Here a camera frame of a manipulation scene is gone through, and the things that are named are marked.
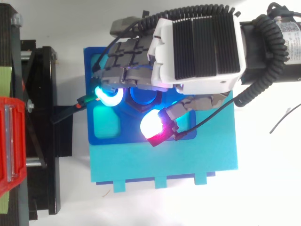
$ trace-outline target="light blue platform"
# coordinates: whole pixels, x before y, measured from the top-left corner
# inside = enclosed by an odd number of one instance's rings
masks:
[[[196,112],[197,123],[213,112]],[[167,176],[187,174],[194,175],[196,185],[204,185],[208,172],[238,168],[234,106],[198,128],[194,139],[156,147],[147,142],[90,145],[90,158],[92,182],[113,181],[114,192],[124,192],[129,179],[154,177],[155,188],[164,188]]]

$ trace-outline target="coiled cable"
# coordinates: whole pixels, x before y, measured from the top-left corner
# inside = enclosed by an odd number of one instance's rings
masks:
[[[183,8],[175,8],[171,10],[166,10],[161,13],[157,13],[155,15],[149,16],[147,18],[142,19],[138,22],[138,30],[143,33],[145,31],[156,28],[159,19],[164,18],[168,20],[180,20],[186,18],[193,17],[201,17],[201,16],[213,16],[219,14],[233,14],[235,8],[231,8],[224,5],[200,5],[200,6],[188,6]],[[235,16],[240,16],[240,12],[236,12]]]
[[[250,85],[245,91],[235,97],[234,103],[243,107],[250,103],[259,94],[270,87],[283,73],[284,62],[287,61],[288,52],[285,40],[279,26],[267,15],[260,15],[252,21],[255,28],[261,32],[273,58],[265,74]]]

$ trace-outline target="white table surface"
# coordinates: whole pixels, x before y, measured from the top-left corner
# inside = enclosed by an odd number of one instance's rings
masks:
[[[165,9],[210,3],[204,0],[8,0],[22,14],[22,39],[51,46],[56,65],[59,105],[72,105],[85,94],[83,48],[106,46],[111,23]],[[218,0],[241,11],[240,21],[266,13],[272,0]],[[279,0],[301,12],[301,2]],[[246,87],[236,86],[237,95]],[[217,172],[207,185],[194,180],[128,183],[125,193],[113,185],[90,182],[87,114],[74,115],[73,156],[60,158],[61,210],[39,211],[31,226],[275,226],[301,225],[301,108],[270,135],[287,108],[301,102],[300,83],[275,84],[244,108],[235,109],[238,170]]]

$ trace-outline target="glowing led light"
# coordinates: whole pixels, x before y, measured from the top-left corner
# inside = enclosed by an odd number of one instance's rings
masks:
[[[140,130],[146,139],[162,132],[163,125],[158,116],[159,110],[151,110],[148,112],[140,123]]]
[[[95,94],[104,105],[106,105],[108,107],[113,107],[121,102],[122,97],[123,97],[123,89],[118,89],[116,95],[113,97],[110,97],[110,96],[106,95],[103,92],[103,90],[97,86],[95,88]]]

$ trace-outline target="green tape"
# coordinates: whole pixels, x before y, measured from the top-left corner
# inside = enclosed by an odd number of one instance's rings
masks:
[[[0,214],[8,213],[9,192],[4,193],[0,197]]]
[[[12,67],[0,67],[0,97],[9,97]],[[0,197],[0,214],[8,213],[9,192]]]
[[[0,67],[0,97],[9,97],[12,67]]]

